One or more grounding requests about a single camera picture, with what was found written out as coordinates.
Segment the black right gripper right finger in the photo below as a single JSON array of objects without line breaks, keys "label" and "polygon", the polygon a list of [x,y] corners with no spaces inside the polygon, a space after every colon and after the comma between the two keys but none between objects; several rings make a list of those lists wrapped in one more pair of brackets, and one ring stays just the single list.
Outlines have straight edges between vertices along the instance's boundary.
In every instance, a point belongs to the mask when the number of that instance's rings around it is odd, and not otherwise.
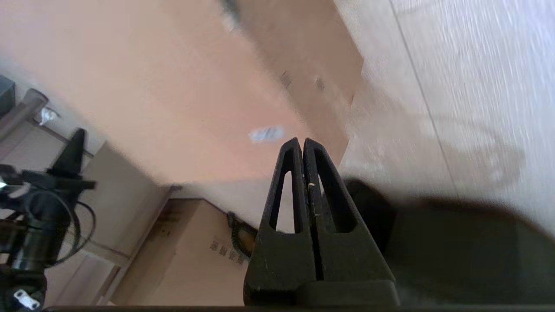
[{"label": "black right gripper right finger", "polygon": [[317,278],[325,282],[394,282],[327,150],[312,139],[305,140],[305,179]]}]

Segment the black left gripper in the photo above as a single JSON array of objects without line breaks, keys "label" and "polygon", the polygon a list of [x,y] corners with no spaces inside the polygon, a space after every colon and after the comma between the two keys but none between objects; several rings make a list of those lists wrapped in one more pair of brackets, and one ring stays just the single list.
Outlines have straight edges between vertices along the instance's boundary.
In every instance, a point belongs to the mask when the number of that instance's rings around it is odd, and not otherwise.
[{"label": "black left gripper", "polygon": [[81,178],[87,131],[78,128],[51,166],[51,174],[1,170],[3,270],[45,270],[89,243],[97,226],[93,209],[79,200],[96,182]]}]

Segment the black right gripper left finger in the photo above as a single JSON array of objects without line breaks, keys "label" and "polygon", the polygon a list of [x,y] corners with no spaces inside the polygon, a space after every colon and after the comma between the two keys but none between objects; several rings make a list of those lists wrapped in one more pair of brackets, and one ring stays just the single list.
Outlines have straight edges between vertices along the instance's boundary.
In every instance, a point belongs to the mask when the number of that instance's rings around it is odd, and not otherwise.
[{"label": "black right gripper left finger", "polygon": [[[293,233],[277,229],[288,172],[293,194]],[[288,140],[279,150],[244,279],[247,306],[293,306],[297,302],[297,290],[317,281],[317,234],[309,178],[299,140]]]}]

